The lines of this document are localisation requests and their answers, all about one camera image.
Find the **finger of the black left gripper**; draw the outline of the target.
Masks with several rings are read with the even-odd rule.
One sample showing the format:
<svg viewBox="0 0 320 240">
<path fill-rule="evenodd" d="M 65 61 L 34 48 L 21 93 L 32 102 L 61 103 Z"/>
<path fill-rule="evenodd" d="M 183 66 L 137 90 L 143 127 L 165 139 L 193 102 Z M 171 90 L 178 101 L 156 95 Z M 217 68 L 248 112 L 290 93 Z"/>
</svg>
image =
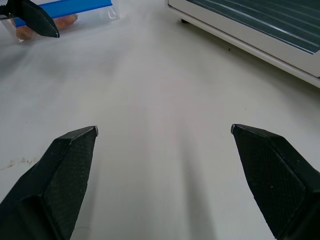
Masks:
<svg viewBox="0 0 320 240">
<path fill-rule="evenodd" d="M 6 18 L 19 18 L 26 26 L 43 37 L 59 38 L 60 33 L 48 13 L 31 0 L 7 0 Z"/>
<path fill-rule="evenodd" d="M 13 17 L 10 0 L 6 4 L 0 4 L 0 17 Z"/>
</svg>

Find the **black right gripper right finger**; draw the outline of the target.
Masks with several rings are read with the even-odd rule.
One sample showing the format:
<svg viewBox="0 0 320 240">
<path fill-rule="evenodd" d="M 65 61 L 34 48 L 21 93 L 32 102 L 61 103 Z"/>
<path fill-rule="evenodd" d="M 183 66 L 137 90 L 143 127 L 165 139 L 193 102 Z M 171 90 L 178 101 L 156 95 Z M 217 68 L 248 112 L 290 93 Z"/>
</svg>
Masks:
<svg viewBox="0 0 320 240">
<path fill-rule="evenodd" d="M 233 124 L 244 175 L 276 240 L 320 240 L 320 172 L 282 136 Z"/>
</svg>

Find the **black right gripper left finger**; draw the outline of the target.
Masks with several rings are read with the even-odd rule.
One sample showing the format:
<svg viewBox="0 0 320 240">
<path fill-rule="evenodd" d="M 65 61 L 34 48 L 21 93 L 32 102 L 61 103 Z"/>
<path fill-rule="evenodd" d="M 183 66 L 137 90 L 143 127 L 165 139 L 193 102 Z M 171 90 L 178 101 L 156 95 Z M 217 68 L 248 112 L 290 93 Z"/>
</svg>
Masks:
<svg viewBox="0 0 320 240">
<path fill-rule="evenodd" d="M 56 138 L 0 203 L 0 240 L 70 240 L 87 191 L 97 126 Z"/>
</svg>

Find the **white framed appliance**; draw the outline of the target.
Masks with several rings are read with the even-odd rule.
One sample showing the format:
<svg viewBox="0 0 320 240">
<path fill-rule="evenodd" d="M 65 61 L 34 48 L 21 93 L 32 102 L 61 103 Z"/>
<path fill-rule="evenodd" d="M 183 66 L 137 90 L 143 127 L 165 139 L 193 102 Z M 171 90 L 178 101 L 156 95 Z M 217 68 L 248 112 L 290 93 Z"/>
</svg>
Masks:
<svg viewBox="0 0 320 240">
<path fill-rule="evenodd" d="M 320 0 L 164 0 L 218 38 L 320 88 Z"/>
</svg>

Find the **clear bag with blue zip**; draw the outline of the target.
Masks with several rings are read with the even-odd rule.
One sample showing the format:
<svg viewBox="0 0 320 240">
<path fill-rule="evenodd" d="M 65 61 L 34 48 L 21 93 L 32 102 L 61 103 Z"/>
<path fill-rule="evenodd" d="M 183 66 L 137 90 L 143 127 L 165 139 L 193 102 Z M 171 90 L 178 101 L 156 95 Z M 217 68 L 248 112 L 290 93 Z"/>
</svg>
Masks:
<svg viewBox="0 0 320 240">
<path fill-rule="evenodd" d="M 8 0 L 0 0 L 5 5 Z M 60 33 L 72 30 L 89 28 L 90 26 L 103 25 L 120 18 L 118 0 L 31 0 L 44 9 L 54 20 L 56 18 L 77 14 L 77 21 L 69 27 L 59 30 Z M 54 38 L 41 36 L 34 33 L 32 39 L 21 40 L 16 37 L 16 28 L 27 26 L 20 18 L 0 17 L 0 23 L 4 25 L 12 38 L 18 43 L 29 42 L 40 38 Z"/>
</svg>

